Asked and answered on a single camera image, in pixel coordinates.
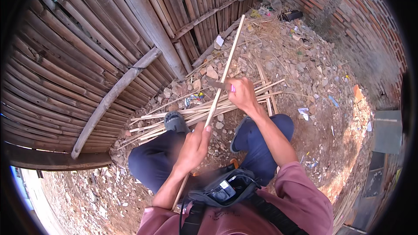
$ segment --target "left hand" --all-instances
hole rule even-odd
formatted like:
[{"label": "left hand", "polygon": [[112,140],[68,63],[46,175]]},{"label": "left hand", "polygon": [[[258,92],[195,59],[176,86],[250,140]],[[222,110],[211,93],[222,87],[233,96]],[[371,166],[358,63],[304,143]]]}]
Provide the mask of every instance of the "left hand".
[{"label": "left hand", "polygon": [[179,157],[173,169],[182,175],[200,165],[208,151],[208,143],[212,135],[211,126],[204,128],[205,122],[199,122],[193,133],[188,133],[181,147]]}]

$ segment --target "pink shirt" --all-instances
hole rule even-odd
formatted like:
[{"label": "pink shirt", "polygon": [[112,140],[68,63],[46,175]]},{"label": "pink shirt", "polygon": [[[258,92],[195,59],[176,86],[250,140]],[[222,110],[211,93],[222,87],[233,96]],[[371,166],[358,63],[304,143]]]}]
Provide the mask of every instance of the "pink shirt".
[{"label": "pink shirt", "polygon": [[[306,176],[296,161],[283,165],[275,183],[278,196],[259,190],[258,195],[274,204],[309,235],[330,235],[333,226],[332,205]],[[191,203],[182,221],[188,216]],[[179,214],[157,207],[145,209],[138,235],[177,235]],[[282,234],[246,202],[228,208],[207,207],[199,235]]]}]

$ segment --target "shoe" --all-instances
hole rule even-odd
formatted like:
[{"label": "shoe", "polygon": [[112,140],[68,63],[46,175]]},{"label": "shoe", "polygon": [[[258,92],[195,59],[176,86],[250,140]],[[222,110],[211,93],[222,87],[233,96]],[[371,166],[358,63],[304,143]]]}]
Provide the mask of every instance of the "shoe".
[{"label": "shoe", "polygon": [[234,137],[233,137],[233,140],[231,141],[231,145],[229,146],[229,149],[231,150],[231,152],[232,152],[232,153],[236,154],[236,153],[238,153],[238,152],[239,152],[239,150],[237,150],[237,149],[235,148],[235,145],[234,145],[235,138],[236,138],[236,137],[237,137],[237,135],[238,135],[238,130],[241,128],[241,126],[243,126],[243,124],[244,124],[244,123],[247,123],[247,122],[252,122],[252,121],[253,121],[253,120],[252,120],[249,116],[246,116],[246,117],[244,117],[244,118],[241,120],[241,123],[239,123],[238,127],[237,127],[237,128],[235,128],[235,135],[234,135]]},{"label": "shoe", "polygon": [[173,130],[176,133],[190,133],[183,116],[177,111],[168,112],[164,117],[164,126],[167,131]]}]

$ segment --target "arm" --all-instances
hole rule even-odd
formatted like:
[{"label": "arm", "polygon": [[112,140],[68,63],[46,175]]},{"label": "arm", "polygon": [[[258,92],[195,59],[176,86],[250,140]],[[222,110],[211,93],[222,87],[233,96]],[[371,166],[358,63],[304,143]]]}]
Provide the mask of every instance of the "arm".
[{"label": "arm", "polygon": [[257,124],[277,165],[281,167],[289,162],[298,161],[295,150],[289,141],[257,102],[253,83],[245,77],[227,78],[227,82],[233,84],[236,89],[236,92],[228,93],[228,99],[247,113]]},{"label": "arm", "polygon": [[194,132],[186,135],[177,162],[167,180],[154,196],[153,207],[171,210],[183,178],[200,165],[205,158],[211,134],[211,127],[204,128],[204,122],[199,122]]}]

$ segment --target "dirt ground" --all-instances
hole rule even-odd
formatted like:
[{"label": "dirt ground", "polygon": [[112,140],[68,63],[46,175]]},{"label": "dirt ground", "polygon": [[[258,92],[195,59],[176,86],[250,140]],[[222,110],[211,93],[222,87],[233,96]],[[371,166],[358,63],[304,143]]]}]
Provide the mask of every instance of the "dirt ground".
[{"label": "dirt ground", "polygon": [[[366,129],[374,110],[369,106],[367,90],[360,86],[362,100],[355,100],[353,87],[357,82],[349,67],[349,57],[339,55],[331,42],[324,41],[301,20],[280,22],[274,17],[256,16],[247,19],[243,30],[233,71],[238,73],[237,76],[258,81],[260,76],[255,60],[259,60],[269,81],[285,79],[272,89],[272,92],[281,91],[274,96],[278,112],[292,118],[295,132],[291,144],[308,177],[329,198],[336,211],[341,197],[352,186],[362,183],[367,172],[372,132]],[[191,78],[200,80],[200,87],[205,88],[209,65],[221,75],[232,36],[186,81],[172,83],[167,90],[170,92],[168,98],[161,93],[134,117],[192,92]],[[205,97],[201,102],[211,100],[215,93],[211,89],[202,92]],[[183,100],[178,102],[180,108],[182,103]],[[298,108],[303,107],[309,109],[308,121],[298,112]],[[208,155],[196,171],[228,165],[232,158],[238,163],[243,161],[245,153],[231,154],[229,151],[234,130],[243,117],[245,114],[236,109],[225,113],[223,118],[213,119],[214,133]],[[144,121],[140,121],[139,126],[129,126],[129,121],[125,130],[148,126],[159,119]],[[222,128],[217,129],[217,122],[223,124]],[[122,135],[120,143],[126,138],[132,139]],[[129,152],[137,145],[138,142],[133,142],[123,149],[112,147],[115,165],[109,169],[45,172],[45,194],[69,234],[137,232],[144,208],[150,205],[153,195],[129,174],[127,168]],[[268,190],[275,192],[274,179]]]}]

